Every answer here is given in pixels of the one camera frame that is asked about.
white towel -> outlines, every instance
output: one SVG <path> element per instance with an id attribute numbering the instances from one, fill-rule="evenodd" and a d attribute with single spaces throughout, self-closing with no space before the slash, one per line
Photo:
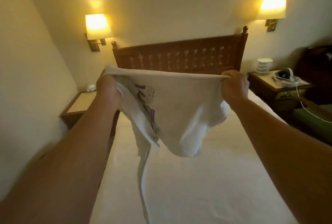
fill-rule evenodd
<path id="1" fill-rule="evenodd" d="M 120 110 L 132 122 L 141 162 L 137 179 L 147 223 L 144 177 L 158 139 L 175 155 L 197 155 L 207 131 L 226 119 L 221 79 L 228 76 L 120 69 L 106 65 L 123 96 Z"/>

wooden headboard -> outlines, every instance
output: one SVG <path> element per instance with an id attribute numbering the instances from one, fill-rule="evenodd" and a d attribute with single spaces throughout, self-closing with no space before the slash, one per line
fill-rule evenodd
<path id="1" fill-rule="evenodd" d="M 220 75 L 240 70 L 248 27 L 243 33 L 204 39 L 117 48 L 113 53 L 119 68 Z"/>

hand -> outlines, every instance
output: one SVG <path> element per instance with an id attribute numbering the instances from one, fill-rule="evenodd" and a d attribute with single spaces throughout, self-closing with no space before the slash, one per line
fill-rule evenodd
<path id="1" fill-rule="evenodd" d="M 104 72 L 105 70 L 102 71 L 96 83 L 97 96 L 107 96 L 118 108 L 122 101 L 122 96 L 118 92 L 117 82 L 112 75 L 103 75 Z"/>
<path id="2" fill-rule="evenodd" d="M 249 82 L 245 75 L 236 70 L 227 70 L 222 75 L 231 77 L 222 81 L 222 96 L 233 109 L 248 99 Z"/>

wall lamp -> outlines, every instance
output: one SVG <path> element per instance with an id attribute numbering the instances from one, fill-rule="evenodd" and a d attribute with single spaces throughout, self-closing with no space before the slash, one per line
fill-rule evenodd
<path id="1" fill-rule="evenodd" d="M 257 20 L 266 20 L 267 32 L 276 30 L 278 19 L 286 17 L 287 0 L 263 0 Z"/>
<path id="2" fill-rule="evenodd" d="M 86 15 L 85 25 L 85 37 L 92 52 L 100 51 L 99 45 L 106 45 L 105 38 L 113 37 L 110 25 L 103 13 Z"/>

forearm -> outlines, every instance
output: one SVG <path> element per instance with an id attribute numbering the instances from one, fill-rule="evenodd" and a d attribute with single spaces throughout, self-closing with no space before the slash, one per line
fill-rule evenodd
<path id="1" fill-rule="evenodd" d="M 330 221 L 332 148 L 279 121 L 248 99 L 233 110 L 298 221 Z"/>
<path id="2" fill-rule="evenodd" d="M 98 95 L 68 135 L 31 166 L 2 204 L 9 222 L 88 223 L 117 107 Z"/>

